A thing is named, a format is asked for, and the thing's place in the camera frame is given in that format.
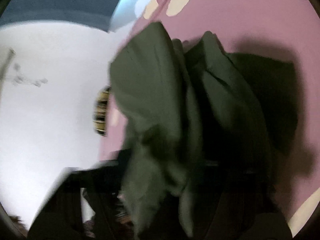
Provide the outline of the pink bedsheet with cream spots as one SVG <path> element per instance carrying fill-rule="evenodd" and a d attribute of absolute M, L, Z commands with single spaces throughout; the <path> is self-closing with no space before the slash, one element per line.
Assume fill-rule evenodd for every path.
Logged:
<path fill-rule="evenodd" d="M 123 48 L 153 22 L 161 23 L 185 50 L 209 31 L 226 53 L 294 65 L 297 126 L 287 150 L 279 156 L 274 185 L 274 201 L 294 236 L 298 228 L 292 226 L 292 218 L 300 215 L 298 225 L 303 226 L 313 212 L 307 203 L 319 191 L 319 16 L 313 6 L 309 0 L 152 0 Z M 115 109 L 120 152 L 127 118 L 117 104 Z"/>

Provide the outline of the brown black striped pillow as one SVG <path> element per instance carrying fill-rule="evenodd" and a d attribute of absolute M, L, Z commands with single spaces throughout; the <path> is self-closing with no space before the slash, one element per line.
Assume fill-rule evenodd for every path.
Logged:
<path fill-rule="evenodd" d="M 107 114 L 110 95 L 111 87 L 106 86 L 98 93 L 95 102 L 95 109 L 93 112 L 93 125 L 95 132 L 101 136 L 105 136 L 107 133 Z"/>

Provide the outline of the dark olive green garment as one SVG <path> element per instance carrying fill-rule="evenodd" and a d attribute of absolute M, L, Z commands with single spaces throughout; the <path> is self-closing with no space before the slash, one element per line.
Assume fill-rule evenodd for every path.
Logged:
<path fill-rule="evenodd" d="M 297 126 L 292 63 L 226 53 L 209 31 L 185 50 L 153 22 L 110 76 L 127 118 L 122 192 L 136 239 L 292 238 L 274 201 Z"/>

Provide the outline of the dark blue curtain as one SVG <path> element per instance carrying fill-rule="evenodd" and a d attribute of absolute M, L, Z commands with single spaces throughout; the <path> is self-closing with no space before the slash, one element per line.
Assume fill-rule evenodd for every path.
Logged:
<path fill-rule="evenodd" d="M 119 0 L 10 0 L 1 25 L 28 21 L 67 21 L 108 31 Z"/>

